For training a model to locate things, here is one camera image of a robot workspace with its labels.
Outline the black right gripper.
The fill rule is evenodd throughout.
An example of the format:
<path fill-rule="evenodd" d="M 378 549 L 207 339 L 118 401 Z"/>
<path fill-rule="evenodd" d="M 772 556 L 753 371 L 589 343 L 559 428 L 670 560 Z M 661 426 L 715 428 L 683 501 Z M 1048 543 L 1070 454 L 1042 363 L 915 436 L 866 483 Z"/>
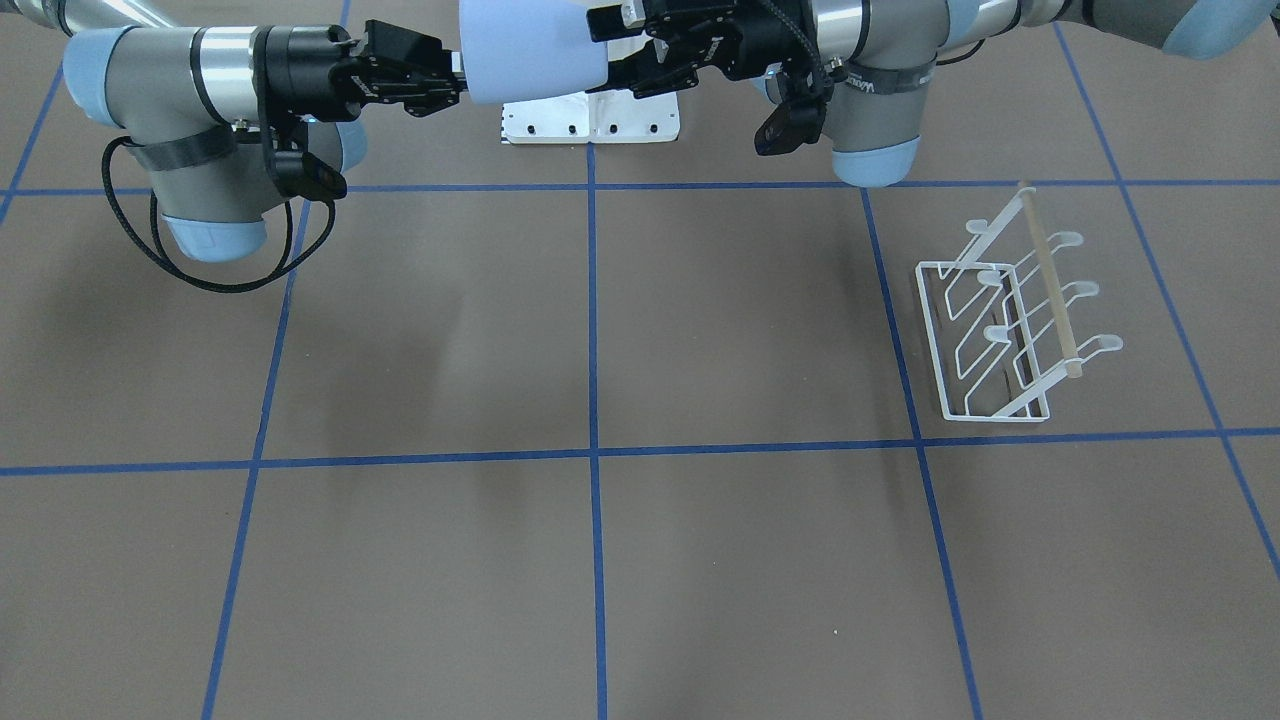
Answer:
<path fill-rule="evenodd" d="M 315 119 L 356 119 L 370 104 L 428 117 L 467 91 L 462 53 L 383 20 L 367 20 L 362 38 L 342 26 L 269 26 L 255 69 L 269 111 Z"/>

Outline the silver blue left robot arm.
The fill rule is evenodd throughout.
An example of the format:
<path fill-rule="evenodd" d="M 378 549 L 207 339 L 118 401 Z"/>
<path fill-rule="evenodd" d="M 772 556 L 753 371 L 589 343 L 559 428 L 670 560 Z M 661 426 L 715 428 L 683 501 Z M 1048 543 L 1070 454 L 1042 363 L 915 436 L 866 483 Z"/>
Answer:
<path fill-rule="evenodd" d="M 698 85 L 713 67 L 753 82 L 773 109 L 756 154 L 827 138 L 835 174 L 861 188 L 904 181 L 934 73 L 989 38 L 1065 20 L 1197 60 L 1229 53 L 1275 1 L 621 1 L 589 9 L 598 44 L 645 44 L 609 64 L 600 90 L 637 99 Z"/>

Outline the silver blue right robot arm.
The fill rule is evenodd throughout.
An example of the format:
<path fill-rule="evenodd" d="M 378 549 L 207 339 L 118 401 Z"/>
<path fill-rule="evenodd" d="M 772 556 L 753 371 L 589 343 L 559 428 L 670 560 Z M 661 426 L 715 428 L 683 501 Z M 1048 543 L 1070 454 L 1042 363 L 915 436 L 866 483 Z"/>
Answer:
<path fill-rule="evenodd" d="M 67 36 L 63 77 L 91 119 L 125 132 L 180 251 L 229 263 L 292 199 L 335 202 L 364 155 L 370 104 L 413 117 L 456 105 L 462 56 L 436 37 L 340 26 L 179 26 L 143 1 L 5 1 Z"/>

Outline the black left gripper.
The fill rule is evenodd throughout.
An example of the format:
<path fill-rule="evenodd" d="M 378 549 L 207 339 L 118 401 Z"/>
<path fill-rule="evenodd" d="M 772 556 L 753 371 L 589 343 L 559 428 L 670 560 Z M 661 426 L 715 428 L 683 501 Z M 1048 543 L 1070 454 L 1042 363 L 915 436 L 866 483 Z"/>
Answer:
<path fill-rule="evenodd" d="M 589 10 L 595 42 L 645 35 L 636 53 L 608 63 L 600 91 L 654 97 L 698 85 L 714 67 L 731 81 L 763 76 L 776 63 L 803 70 L 817 60 L 817 35 L 805 1 L 623 1 Z"/>

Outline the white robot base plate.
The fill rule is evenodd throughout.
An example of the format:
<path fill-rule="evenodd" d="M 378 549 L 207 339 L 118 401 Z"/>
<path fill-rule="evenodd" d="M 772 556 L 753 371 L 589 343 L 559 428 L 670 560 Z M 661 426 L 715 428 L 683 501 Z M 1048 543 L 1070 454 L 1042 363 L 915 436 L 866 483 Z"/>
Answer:
<path fill-rule="evenodd" d="M 680 132 L 676 94 L 579 92 L 507 102 L 500 113 L 500 141 L 512 145 L 666 143 Z"/>

